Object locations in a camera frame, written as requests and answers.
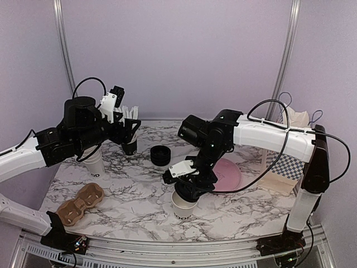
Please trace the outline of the black plastic cup lid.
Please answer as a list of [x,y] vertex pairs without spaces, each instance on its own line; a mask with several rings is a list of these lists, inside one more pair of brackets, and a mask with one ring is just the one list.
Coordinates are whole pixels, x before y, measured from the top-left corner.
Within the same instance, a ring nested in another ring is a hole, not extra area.
[[175,190],[175,192],[181,199],[183,199],[184,201],[189,202],[189,203],[196,203],[200,198],[196,195],[195,192],[188,191],[185,189],[178,189],[178,190]]

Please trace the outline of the white paper coffee cup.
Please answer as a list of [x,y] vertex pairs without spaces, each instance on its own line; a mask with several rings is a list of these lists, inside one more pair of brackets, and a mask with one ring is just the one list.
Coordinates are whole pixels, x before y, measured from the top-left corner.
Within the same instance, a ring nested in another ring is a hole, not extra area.
[[197,202],[187,202],[183,200],[176,191],[171,195],[171,202],[173,206],[173,214],[176,219],[181,221],[188,221],[193,214]]

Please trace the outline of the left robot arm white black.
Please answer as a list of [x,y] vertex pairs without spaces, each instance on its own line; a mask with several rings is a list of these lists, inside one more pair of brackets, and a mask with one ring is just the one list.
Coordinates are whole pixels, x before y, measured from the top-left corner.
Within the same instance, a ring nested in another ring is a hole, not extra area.
[[123,118],[118,110],[124,89],[105,90],[99,104],[88,96],[72,96],[64,103],[64,117],[56,126],[40,132],[30,131],[18,145],[1,152],[1,181],[31,170],[51,167],[76,157],[87,158],[85,150],[97,153],[103,142],[131,143],[141,121]]

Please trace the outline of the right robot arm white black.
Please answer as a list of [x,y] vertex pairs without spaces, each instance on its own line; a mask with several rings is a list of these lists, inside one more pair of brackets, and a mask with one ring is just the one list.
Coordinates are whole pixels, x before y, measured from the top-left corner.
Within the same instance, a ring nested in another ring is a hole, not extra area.
[[217,178],[213,168],[218,160],[236,145],[253,146],[288,155],[305,163],[295,203],[287,217],[286,230],[277,236],[276,245],[288,250],[298,241],[310,214],[333,180],[330,179],[327,138],[322,126],[292,127],[250,113],[224,109],[211,121],[189,115],[181,124],[178,136],[200,149],[197,156],[170,166],[168,173],[176,194],[196,203],[206,193],[215,193]]

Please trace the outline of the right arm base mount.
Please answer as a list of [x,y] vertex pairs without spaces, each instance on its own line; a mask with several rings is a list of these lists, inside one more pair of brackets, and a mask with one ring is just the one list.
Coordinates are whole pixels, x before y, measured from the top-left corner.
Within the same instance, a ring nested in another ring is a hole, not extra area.
[[281,234],[258,239],[256,249],[261,256],[268,256],[296,250],[305,245],[303,232],[284,230]]

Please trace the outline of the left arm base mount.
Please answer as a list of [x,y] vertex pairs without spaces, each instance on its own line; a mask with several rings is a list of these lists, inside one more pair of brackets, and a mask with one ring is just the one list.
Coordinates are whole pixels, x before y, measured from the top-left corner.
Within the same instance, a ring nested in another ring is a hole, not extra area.
[[89,243],[87,236],[67,233],[56,213],[47,211],[46,214],[50,218],[51,229],[47,235],[41,237],[41,244],[58,250],[86,254]]

